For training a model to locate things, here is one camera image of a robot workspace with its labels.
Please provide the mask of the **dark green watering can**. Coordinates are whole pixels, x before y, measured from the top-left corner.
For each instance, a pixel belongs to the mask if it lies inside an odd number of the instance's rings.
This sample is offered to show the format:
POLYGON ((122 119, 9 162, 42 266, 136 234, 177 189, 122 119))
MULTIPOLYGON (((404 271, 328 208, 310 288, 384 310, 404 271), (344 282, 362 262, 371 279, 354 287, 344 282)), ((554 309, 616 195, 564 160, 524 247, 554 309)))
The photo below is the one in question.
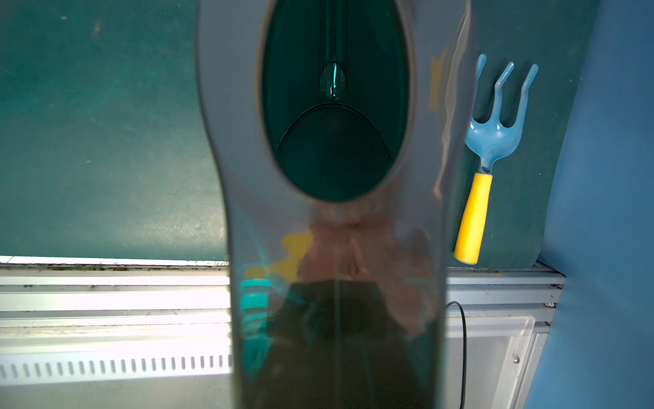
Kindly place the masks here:
POLYGON ((238 408, 440 408, 471 1, 202 1, 238 408))

